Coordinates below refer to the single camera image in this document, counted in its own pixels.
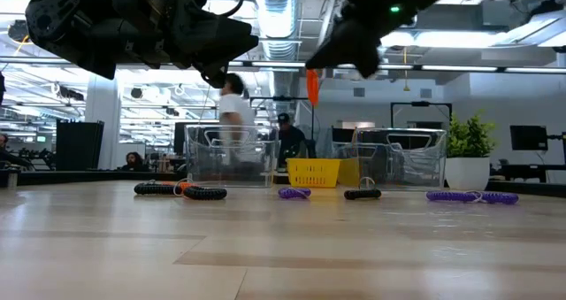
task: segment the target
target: ceiling duct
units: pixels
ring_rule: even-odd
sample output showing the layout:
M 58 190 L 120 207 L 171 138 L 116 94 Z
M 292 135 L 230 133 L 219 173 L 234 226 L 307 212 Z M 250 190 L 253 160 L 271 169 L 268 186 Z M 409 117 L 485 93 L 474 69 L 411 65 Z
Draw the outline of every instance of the ceiling duct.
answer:
M 296 6 L 298 0 L 256 0 L 257 21 L 262 37 L 288 39 L 296 34 Z M 263 41 L 265 57 L 270 61 L 292 61 L 297 59 L 296 42 Z M 298 72 L 273 72 L 272 84 L 275 96 L 297 96 Z

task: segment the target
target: clear plastic bin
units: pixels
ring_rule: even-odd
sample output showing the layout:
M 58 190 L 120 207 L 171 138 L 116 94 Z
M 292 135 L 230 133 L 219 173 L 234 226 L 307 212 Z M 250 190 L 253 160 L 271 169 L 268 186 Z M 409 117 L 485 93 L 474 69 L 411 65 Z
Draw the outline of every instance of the clear plastic bin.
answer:
M 185 126 L 185 140 L 189 181 L 216 187 L 273 184 L 275 127 Z
M 361 128 L 338 158 L 349 168 L 339 181 L 360 188 L 423 190 L 444 187 L 447 132 L 416 128 Z

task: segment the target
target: black monitor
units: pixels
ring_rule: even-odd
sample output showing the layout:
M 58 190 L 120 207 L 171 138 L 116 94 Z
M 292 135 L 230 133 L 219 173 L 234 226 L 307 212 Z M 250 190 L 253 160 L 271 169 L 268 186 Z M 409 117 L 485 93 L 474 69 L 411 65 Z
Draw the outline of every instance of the black monitor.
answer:
M 513 150 L 548 150 L 547 127 L 510 126 Z

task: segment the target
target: yellow plastic basket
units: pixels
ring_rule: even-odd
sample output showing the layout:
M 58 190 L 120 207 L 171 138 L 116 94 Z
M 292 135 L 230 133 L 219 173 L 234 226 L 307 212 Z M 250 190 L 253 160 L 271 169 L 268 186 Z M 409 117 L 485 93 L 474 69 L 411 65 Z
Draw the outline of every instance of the yellow plastic basket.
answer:
M 340 159 L 289 158 L 287 170 L 293 187 L 335 188 Z

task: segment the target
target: desk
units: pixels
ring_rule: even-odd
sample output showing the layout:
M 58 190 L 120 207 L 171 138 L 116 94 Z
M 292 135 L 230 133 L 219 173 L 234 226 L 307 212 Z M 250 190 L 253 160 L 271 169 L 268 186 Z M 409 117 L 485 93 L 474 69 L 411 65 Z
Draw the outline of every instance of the desk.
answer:
M 566 171 L 566 165 L 502 165 L 500 174 L 505 177 L 506 181 L 535 178 L 541 183 L 546 183 L 547 171 Z

